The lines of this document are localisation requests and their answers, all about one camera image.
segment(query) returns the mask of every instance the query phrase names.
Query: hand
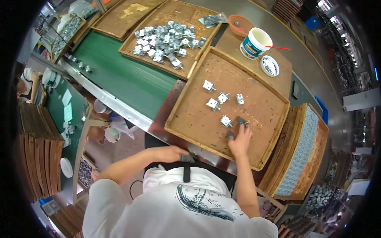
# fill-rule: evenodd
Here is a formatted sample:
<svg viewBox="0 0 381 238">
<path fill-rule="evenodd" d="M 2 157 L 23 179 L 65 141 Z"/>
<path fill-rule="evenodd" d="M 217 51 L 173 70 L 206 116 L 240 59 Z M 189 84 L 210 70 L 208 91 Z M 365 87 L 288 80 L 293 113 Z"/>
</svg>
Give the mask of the hand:
<svg viewBox="0 0 381 238">
<path fill-rule="evenodd" d="M 248 124 L 240 125 L 238 136 L 235 140 L 230 140 L 227 142 L 230 151 L 233 153 L 235 159 L 240 159 L 243 157 L 247 158 L 247 151 L 250 145 L 250 139 L 253 132 Z"/>
<path fill-rule="evenodd" d="M 172 163 L 179 161 L 180 155 L 189 155 L 189 152 L 177 146 L 163 146 L 147 149 L 155 162 Z"/>
</svg>

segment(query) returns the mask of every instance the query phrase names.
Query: green conveyor belt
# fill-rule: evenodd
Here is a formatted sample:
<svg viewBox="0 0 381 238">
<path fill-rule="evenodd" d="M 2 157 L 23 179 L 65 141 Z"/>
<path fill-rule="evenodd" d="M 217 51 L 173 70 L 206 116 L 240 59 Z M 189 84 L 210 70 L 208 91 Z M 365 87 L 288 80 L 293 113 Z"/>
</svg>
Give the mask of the green conveyor belt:
<svg viewBox="0 0 381 238">
<path fill-rule="evenodd" d="M 92 73 L 80 70 L 93 83 L 138 112 L 154 119 L 177 77 L 122 56 L 122 42 L 91 31 L 74 52 Z"/>
</svg>

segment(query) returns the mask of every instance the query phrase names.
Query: workbench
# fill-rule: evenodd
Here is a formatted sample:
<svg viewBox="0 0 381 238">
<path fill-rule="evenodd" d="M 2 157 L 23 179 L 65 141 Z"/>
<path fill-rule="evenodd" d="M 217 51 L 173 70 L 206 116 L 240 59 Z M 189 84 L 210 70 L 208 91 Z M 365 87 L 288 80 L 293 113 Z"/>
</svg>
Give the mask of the workbench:
<svg viewBox="0 0 381 238">
<path fill-rule="evenodd" d="M 223 46 L 229 45 L 231 38 L 234 38 L 233 42 L 239 42 L 240 39 L 232 36 L 229 31 L 227 24 L 224 24 L 211 45 L 223 50 Z M 94 97 L 145 132 L 170 145 L 178 145 L 189 151 L 195 151 L 204 162 L 231 174 L 237 174 L 235 162 L 203 150 L 164 130 L 164 124 L 186 83 L 153 66 L 122 56 L 118 52 L 121 45 L 122 42 L 116 39 L 91 31 L 76 47 L 74 56 L 89 64 L 93 71 L 88 73 L 81 70 L 72 61 L 61 60 L 60 64 Z M 231 48 L 225 47 L 225 53 L 239 58 L 243 64 L 252 67 L 253 61 L 244 58 L 239 52 L 239 44 L 230 45 Z M 271 78 L 259 68 L 254 67 L 253 70 L 257 70 L 265 80 L 289 98 L 292 107 L 308 102 L 321 115 L 321 108 L 303 82 L 292 71 L 291 63 L 276 50 L 270 50 L 268 54 L 276 60 L 280 59 L 280 75 Z M 293 81 L 303 92 L 303 96 L 298 99 L 291 96 Z M 262 171 L 253 171 L 257 184 L 270 161 L 271 159 Z"/>
</svg>

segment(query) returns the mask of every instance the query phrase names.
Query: stack of wooden trays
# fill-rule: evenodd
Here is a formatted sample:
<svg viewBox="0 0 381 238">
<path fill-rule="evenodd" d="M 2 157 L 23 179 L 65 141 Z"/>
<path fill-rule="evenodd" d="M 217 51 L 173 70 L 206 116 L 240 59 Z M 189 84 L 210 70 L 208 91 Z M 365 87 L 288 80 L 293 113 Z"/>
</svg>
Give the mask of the stack of wooden trays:
<svg viewBox="0 0 381 238">
<path fill-rule="evenodd" d="M 64 140 L 48 109 L 19 102 L 19 170 L 30 202 L 61 191 L 60 159 Z"/>
<path fill-rule="evenodd" d="M 54 225 L 61 231 L 67 238 L 75 237 L 82 238 L 82 225 L 85 216 L 85 207 L 80 204 L 68 205 L 49 218 Z"/>
<path fill-rule="evenodd" d="M 303 200 L 315 179 L 327 138 L 328 127 L 310 104 L 293 107 L 258 187 L 275 199 Z"/>
</svg>

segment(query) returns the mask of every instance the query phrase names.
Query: black strap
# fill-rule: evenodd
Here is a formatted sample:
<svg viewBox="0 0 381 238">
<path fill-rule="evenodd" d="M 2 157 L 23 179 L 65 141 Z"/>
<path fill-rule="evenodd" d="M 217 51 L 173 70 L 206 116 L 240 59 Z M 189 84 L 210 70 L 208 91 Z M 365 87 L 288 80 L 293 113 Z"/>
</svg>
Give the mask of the black strap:
<svg viewBox="0 0 381 238">
<path fill-rule="evenodd" d="M 189 165 L 184 166 L 184 175 L 182 176 L 184 183 L 191 181 L 191 167 Z"/>
</svg>

